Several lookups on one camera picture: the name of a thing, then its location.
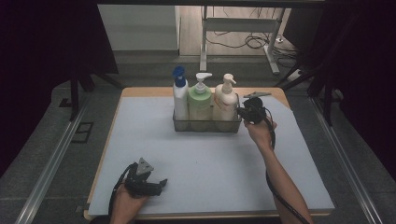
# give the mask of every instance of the person's right arm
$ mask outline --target person's right arm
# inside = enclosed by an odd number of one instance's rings
[[[256,143],[260,153],[262,154],[267,174],[276,191],[309,223],[314,223],[303,196],[277,159],[274,149],[271,147],[271,135],[265,122],[262,121],[259,124],[250,124],[247,121],[244,122],[250,137]],[[276,209],[283,224],[301,223],[301,221],[295,217],[294,214],[291,213],[276,197],[274,197],[274,200]]]

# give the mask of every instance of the black fabric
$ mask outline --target black fabric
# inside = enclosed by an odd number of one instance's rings
[[[395,10],[391,2],[370,2],[344,42],[334,71],[335,87],[345,97],[341,109],[394,179]]]
[[[2,174],[73,68],[118,71],[95,3],[6,0],[0,21]]]

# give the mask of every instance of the white pump head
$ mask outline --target white pump head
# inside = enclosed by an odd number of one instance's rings
[[[236,82],[233,80],[233,75],[231,74],[226,74],[224,75],[223,78],[224,84],[221,88],[221,91],[225,94],[231,93],[233,91],[233,84],[236,84]]]
[[[198,94],[202,94],[205,92],[205,87],[206,87],[206,85],[203,83],[203,81],[205,80],[205,78],[211,77],[212,74],[211,73],[197,73],[196,76],[197,76],[198,83],[195,85],[195,92]]]

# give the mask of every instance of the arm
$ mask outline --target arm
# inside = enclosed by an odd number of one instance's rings
[[[271,135],[265,122],[262,121],[255,125],[250,124],[247,121],[244,122],[250,137],[256,143],[260,153],[262,154],[268,176],[274,188],[280,196],[295,210],[297,210],[309,223],[314,223],[303,196],[277,159],[276,154],[271,147]],[[281,204],[277,198],[274,198],[274,200],[282,223],[301,223],[300,220],[298,220],[294,214]]]
[[[149,197],[133,198],[123,184],[117,190],[110,224],[127,224],[136,217]]]

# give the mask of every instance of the white metal stand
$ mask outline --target white metal stand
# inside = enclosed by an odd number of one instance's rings
[[[282,23],[285,8],[282,8],[275,20],[273,19],[235,19],[235,18],[208,18],[207,6],[204,7],[204,15],[202,18],[202,44],[201,44],[201,60],[200,71],[206,71],[206,32],[253,32],[253,33],[272,33],[270,43],[264,46],[265,55],[271,65],[274,75],[279,75],[279,69],[272,54],[277,33]]]

